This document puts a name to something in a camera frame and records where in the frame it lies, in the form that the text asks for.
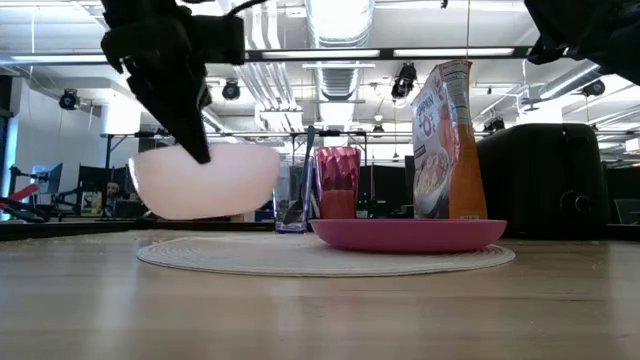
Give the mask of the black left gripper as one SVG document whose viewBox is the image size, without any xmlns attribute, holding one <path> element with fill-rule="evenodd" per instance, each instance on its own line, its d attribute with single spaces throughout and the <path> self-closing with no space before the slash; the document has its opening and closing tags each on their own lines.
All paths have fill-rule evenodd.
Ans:
<svg viewBox="0 0 640 360">
<path fill-rule="evenodd" d="M 105 33 L 101 48 L 124 63 L 136 99 L 199 164 L 211 161 L 202 110 L 211 104 L 206 64 L 245 63 L 244 22 L 235 16 L 161 15 Z"/>
</svg>

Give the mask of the pale pink bowl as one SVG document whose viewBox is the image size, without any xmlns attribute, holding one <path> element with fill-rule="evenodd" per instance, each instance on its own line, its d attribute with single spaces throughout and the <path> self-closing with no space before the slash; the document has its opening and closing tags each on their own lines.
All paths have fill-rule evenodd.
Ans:
<svg viewBox="0 0 640 360">
<path fill-rule="evenodd" d="M 198 163 L 182 146 L 129 159 L 135 190 L 145 206 L 168 220 L 238 215 L 260 208 L 272 194 L 280 154 L 256 144 L 208 146 L 210 161 Z"/>
</svg>

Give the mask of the red faceted plastic tumbler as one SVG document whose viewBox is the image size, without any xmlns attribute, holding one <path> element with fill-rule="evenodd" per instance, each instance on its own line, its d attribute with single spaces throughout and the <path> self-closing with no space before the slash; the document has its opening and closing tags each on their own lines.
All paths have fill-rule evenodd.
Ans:
<svg viewBox="0 0 640 360">
<path fill-rule="evenodd" d="M 320 217 L 354 219 L 361 152 L 354 147 L 323 147 L 316 150 L 315 161 Z"/>
</svg>

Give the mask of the orange cereal box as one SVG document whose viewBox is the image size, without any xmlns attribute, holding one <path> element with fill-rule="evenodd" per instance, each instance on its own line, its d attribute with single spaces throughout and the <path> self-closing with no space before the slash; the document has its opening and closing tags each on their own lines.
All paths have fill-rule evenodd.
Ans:
<svg viewBox="0 0 640 360">
<path fill-rule="evenodd" d="M 469 109 L 471 63 L 438 64 L 411 103 L 416 218 L 488 218 Z"/>
</svg>

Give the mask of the white round woven placemat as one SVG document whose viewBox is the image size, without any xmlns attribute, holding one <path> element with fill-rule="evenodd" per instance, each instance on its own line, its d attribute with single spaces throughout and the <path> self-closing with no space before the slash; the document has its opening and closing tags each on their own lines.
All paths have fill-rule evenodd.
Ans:
<svg viewBox="0 0 640 360">
<path fill-rule="evenodd" d="M 469 271 L 516 258 L 505 247 L 444 254 L 381 254 L 346 251 L 317 236 L 183 236 L 140 248 L 139 260 L 182 270 L 275 277 L 392 277 Z"/>
</svg>

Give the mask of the magenta plate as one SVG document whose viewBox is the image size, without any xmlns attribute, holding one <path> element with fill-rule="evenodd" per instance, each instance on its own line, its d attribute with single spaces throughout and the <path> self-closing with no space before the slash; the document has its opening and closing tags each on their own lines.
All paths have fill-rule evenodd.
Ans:
<svg viewBox="0 0 640 360">
<path fill-rule="evenodd" d="M 447 253 L 485 248 L 504 233 L 504 220 L 315 219 L 314 233 L 330 246 L 379 253 Z"/>
</svg>

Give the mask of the black monitor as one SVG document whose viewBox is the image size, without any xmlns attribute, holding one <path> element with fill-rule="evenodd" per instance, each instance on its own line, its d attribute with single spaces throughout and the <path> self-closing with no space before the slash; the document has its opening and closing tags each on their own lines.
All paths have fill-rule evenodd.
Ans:
<svg viewBox="0 0 640 360">
<path fill-rule="evenodd" d="M 62 163 L 56 165 L 35 165 L 32 167 L 32 173 L 36 176 L 35 183 L 39 187 L 39 195 L 51 195 L 59 191 L 62 169 Z"/>
</svg>

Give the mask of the black toaster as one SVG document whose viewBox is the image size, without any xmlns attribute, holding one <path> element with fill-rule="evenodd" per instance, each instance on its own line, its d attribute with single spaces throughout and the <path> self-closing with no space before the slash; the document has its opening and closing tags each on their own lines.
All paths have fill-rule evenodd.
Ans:
<svg viewBox="0 0 640 360">
<path fill-rule="evenodd" d="M 488 216 L 510 235 L 562 239 L 604 232 L 609 200 L 596 134 L 531 123 L 477 142 Z"/>
</svg>

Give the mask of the blue-handled metal spoon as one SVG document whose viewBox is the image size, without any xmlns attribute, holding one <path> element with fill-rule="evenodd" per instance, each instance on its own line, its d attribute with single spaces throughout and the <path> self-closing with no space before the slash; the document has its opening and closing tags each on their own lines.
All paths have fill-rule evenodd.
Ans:
<svg viewBox="0 0 640 360">
<path fill-rule="evenodd" d="M 314 126 L 309 126 L 307 129 L 307 141 L 306 141 L 306 150 L 304 156 L 304 165 L 303 165 L 303 173 L 302 178 L 300 180 L 300 184 L 298 187 L 298 198 L 296 201 L 288 208 L 283 223 L 285 225 L 289 225 L 293 222 L 297 222 L 302 218 L 302 215 L 305 213 L 304 211 L 304 200 L 305 200 L 305 187 L 307 184 L 307 178 L 309 173 L 309 162 L 311 150 L 313 148 L 314 140 L 315 140 L 316 129 Z"/>
</svg>

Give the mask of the silver ventilation duct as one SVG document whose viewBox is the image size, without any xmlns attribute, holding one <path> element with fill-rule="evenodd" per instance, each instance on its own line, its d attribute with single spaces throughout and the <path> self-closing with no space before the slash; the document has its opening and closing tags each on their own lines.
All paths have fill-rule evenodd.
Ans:
<svg viewBox="0 0 640 360">
<path fill-rule="evenodd" d="M 312 48 L 365 48 L 373 23 L 375 0 L 305 0 Z M 325 68 L 315 71 L 320 119 L 329 126 L 353 119 L 360 70 Z"/>
</svg>

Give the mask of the black overhead frame bar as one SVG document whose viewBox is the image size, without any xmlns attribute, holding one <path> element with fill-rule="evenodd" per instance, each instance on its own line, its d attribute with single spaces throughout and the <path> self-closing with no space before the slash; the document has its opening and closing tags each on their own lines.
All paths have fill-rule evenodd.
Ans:
<svg viewBox="0 0 640 360">
<path fill-rule="evenodd" d="M 265 49 L 248 50 L 249 62 L 320 62 L 320 61 L 395 61 L 468 59 L 523 59 L 530 46 L 507 47 L 445 47 L 445 48 L 358 48 L 358 49 Z M 0 66 L 43 65 L 106 65 L 102 53 L 0 53 Z"/>
</svg>

